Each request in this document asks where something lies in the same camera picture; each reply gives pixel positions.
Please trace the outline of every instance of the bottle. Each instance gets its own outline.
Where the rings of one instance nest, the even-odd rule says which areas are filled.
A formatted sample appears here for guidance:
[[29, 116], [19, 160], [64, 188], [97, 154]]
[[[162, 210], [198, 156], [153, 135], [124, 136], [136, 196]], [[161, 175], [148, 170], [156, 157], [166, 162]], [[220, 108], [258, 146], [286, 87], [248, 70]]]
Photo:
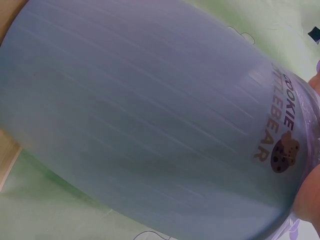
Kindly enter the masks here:
[[30, 1], [0, 75], [24, 148], [179, 240], [275, 239], [317, 162], [313, 90], [181, 0]]

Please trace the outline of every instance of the hand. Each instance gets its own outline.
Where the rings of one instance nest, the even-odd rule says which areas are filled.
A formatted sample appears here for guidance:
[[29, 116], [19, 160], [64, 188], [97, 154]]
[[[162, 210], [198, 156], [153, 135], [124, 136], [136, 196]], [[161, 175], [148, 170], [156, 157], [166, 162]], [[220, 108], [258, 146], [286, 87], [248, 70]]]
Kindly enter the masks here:
[[[309, 85], [320, 95], [320, 72], [311, 78]], [[303, 181], [295, 197], [293, 211], [298, 218], [312, 223], [320, 236], [320, 165]]]

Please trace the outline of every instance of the cookie bear logo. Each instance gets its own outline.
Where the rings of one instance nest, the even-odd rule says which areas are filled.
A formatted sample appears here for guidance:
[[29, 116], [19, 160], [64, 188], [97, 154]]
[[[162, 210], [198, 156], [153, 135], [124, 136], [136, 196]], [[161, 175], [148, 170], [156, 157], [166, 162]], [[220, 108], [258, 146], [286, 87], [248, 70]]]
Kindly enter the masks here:
[[281, 136], [272, 150], [271, 168], [275, 173], [283, 173], [296, 162], [296, 156], [300, 149], [297, 140], [291, 137], [291, 132], [287, 131]]

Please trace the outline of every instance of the wooden table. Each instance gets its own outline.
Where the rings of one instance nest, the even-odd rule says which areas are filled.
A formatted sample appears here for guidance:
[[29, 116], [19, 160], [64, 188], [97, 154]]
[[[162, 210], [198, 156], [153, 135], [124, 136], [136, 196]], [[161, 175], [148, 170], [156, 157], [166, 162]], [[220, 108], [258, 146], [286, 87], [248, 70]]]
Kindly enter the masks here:
[[[0, 46], [9, 27], [27, 1], [28, 0], [0, 0]], [[0, 129], [0, 191], [20, 151], [20, 145]]]

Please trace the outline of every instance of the cartoon print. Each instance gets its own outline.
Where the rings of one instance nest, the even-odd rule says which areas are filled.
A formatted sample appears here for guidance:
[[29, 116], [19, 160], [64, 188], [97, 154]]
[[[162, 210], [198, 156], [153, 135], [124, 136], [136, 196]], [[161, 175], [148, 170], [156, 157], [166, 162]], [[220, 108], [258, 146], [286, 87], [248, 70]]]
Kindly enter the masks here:
[[270, 160], [272, 170], [275, 173], [283, 173], [290, 166], [293, 166], [299, 149], [300, 144], [291, 137], [291, 132], [284, 133], [272, 150]]
[[251, 36], [249, 33], [247, 33], [247, 32], [239, 33], [232, 26], [227, 26], [227, 27], [230, 28], [233, 32], [235, 32], [238, 35], [240, 35], [241, 37], [243, 37], [244, 39], [246, 39], [247, 41], [249, 41], [249, 43], [251, 43], [252, 45], [254, 45], [256, 43], [256, 40], [254, 39], [254, 37]]
[[170, 236], [163, 237], [155, 231], [143, 231], [140, 232], [133, 240], [176, 240]]

